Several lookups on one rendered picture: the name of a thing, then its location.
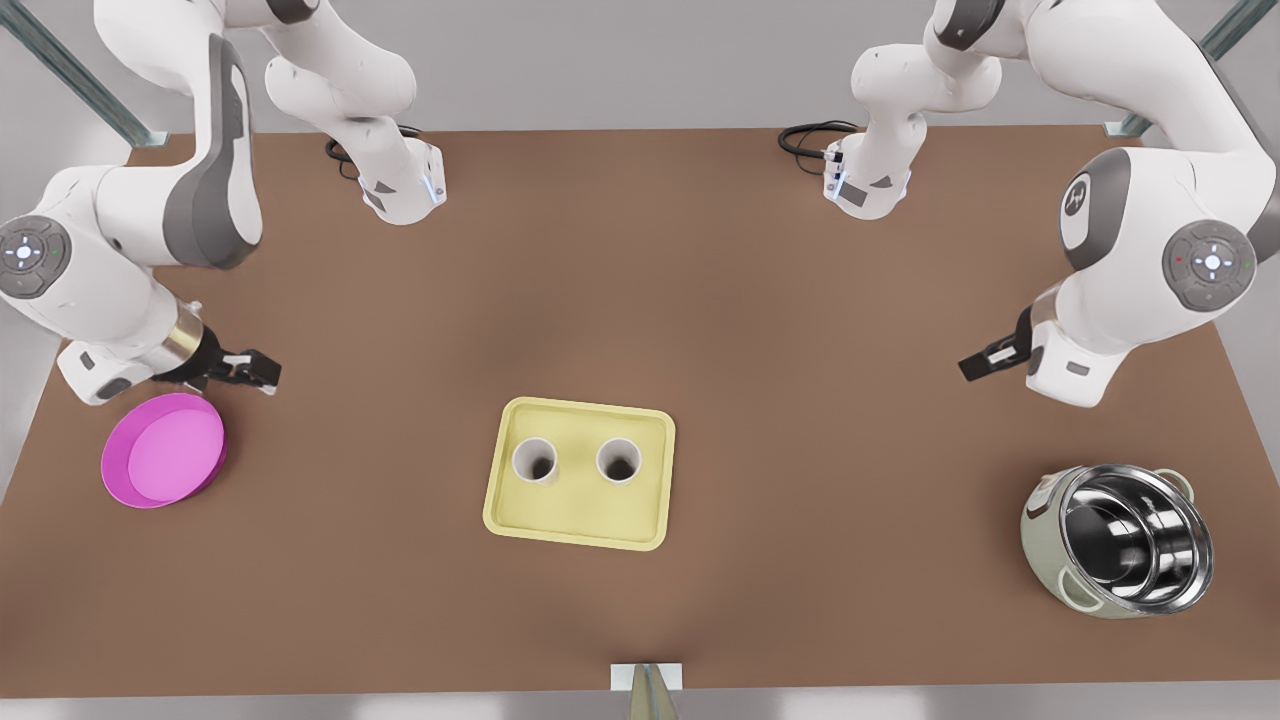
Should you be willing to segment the steel pot with green shell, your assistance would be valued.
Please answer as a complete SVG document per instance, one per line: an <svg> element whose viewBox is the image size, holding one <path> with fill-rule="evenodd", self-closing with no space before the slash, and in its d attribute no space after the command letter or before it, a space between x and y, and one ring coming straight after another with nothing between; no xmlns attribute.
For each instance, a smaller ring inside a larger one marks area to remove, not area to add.
<svg viewBox="0 0 1280 720"><path fill-rule="evenodd" d="M1181 612L1213 579L1194 488L1167 468L1100 464L1044 475L1020 509L1020 537L1039 583L1092 618Z"/></svg>

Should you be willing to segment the silver frame post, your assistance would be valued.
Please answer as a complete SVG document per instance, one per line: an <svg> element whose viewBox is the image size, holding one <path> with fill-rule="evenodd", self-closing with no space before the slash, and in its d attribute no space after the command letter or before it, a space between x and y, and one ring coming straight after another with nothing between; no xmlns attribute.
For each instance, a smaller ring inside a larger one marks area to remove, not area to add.
<svg viewBox="0 0 1280 720"><path fill-rule="evenodd" d="M1233 5L1198 41L1199 47L1215 61L1221 61L1277 5L1280 0L1233 0ZM1152 127L1148 118L1134 113L1102 124L1108 138L1140 138Z"/></svg>
<svg viewBox="0 0 1280 720"><path fill-rule="evenodd" d="M20 0L0 0L0 27L131 147L165 146L169 133L150 129Z"/></svg>
<svg viewBox="0 0 1280 720"><path fill-rule="evenodd" d="M680 720L672 691L682 688L678 662L611 665L611 691L628 692L628 720Z"/></svg>

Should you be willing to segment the white IKEA cup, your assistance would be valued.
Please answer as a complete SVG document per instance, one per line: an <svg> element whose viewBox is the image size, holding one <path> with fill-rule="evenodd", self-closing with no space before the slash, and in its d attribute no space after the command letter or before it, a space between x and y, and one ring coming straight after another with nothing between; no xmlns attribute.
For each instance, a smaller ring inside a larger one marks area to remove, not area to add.
<svg viewBox="0 0 1280 720"><path fill-rule="evenodd" d="M526 483L552 486L559 478L558 452L547 438L530 437L515 446L511 468Z"/></svg>
<svg viewBox="0 0 1280 720"><path fill-rule="evenodd" d="M643 454L631 439L614 437L605 441L595 456L599 474L613 486L628 484L643 466Z"/></svg>

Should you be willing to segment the pale yellow rectangular tray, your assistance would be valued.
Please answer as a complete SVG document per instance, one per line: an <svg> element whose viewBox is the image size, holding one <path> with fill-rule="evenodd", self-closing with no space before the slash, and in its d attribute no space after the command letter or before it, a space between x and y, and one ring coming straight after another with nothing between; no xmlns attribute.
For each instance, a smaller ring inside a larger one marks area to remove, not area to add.
<svg viewBox="0 0 1280 720"><path fill-rule="evenodd" d="M518 479L515 446L530 437L557 448L559 478L552 486ZM605 480L595 465L599 447L622 437L635 442L643 466L626 486ZM500 415L483 521L497 536L646 552L666 538L675 462L675 420L641 407L517 397Z"/></svg>

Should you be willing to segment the pink round bowl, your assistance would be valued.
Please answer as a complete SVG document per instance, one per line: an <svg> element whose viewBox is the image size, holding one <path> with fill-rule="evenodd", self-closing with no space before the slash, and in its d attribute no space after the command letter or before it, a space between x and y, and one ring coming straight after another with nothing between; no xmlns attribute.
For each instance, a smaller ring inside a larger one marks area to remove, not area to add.
<svg viewBox="0 0 1280 720"><path fill-rule="evenodd" d="M133 509L160 509L197 495L227 457L221 414L197 395L169 393L125 414L105 441L106 492Z"/></svg>

